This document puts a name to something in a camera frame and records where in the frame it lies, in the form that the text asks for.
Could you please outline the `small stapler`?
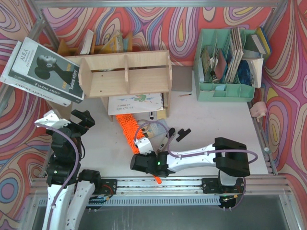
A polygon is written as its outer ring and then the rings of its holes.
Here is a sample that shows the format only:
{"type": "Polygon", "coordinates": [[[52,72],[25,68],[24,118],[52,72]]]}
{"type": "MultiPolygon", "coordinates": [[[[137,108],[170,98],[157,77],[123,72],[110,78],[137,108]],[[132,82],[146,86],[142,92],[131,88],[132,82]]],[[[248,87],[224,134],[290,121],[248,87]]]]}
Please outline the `small stapler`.
{"type": "Polygon", "coordinates": [[[163,152],[167,146],[168,143],[175,137],[176,130],[172,127],[169,129],[168,134],[166,134],[165,138],[162,140],[159,148],[157,149],[157,153],[163,152]]]}

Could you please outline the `orange microfiber duster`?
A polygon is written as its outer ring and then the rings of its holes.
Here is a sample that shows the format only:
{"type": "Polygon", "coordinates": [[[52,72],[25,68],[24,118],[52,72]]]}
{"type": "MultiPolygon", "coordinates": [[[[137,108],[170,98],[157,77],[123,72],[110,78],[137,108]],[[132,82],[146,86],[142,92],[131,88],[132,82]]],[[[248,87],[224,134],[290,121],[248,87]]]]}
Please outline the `orange microfiber duster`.
{"type": "Polygon", "coordinates": [[[134,154],[139,154],[140,151],[135,145],[134,139],[135,139],[135,134],[136,139],[141,139],[144,138],[145,135],[142,133],[142,130],[137,130],[139,129],[139,124],[136,120],[136,118],[133,116],[133,114],[122,114],[122,115],[116,115],[116,119],[122,128],[123,135],[125,136],[127,143],[131,147],[132,151],[134,154]]]}

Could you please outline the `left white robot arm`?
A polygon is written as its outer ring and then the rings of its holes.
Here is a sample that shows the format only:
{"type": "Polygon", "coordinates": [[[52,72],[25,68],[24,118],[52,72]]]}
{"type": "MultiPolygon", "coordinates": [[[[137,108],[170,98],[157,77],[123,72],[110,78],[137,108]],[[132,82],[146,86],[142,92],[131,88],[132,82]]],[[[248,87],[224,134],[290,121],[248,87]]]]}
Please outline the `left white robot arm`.
{"type": "Polygon", "coordinates": [[[82,135],[95,125],[89,111],[73,110],[71,114],[79,123],[61,118],[57,110],[50,110],[35,121],[51,135],[52,154],[47,174],[47,208],[44,217],[45,230],[76,230],[94,190],[101,184],[100,173],[83,170],[79,173],[81,160],[85,157],[82,135]]]}

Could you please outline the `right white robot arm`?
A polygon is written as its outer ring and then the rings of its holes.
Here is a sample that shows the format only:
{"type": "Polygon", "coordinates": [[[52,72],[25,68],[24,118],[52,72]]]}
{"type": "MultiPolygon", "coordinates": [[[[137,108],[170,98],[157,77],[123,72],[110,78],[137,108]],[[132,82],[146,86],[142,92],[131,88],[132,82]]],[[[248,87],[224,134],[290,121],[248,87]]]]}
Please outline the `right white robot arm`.
{"type": "Polygon", "coordinates": [[[130,162],[131,170],[162,178],[198,167],[215,167],[231,177],[250,176],[247,147],[243,143],[218,137],[213,144],[199,149],[174,153],[151,152],[146,155],[139,153],[130,162]]]}

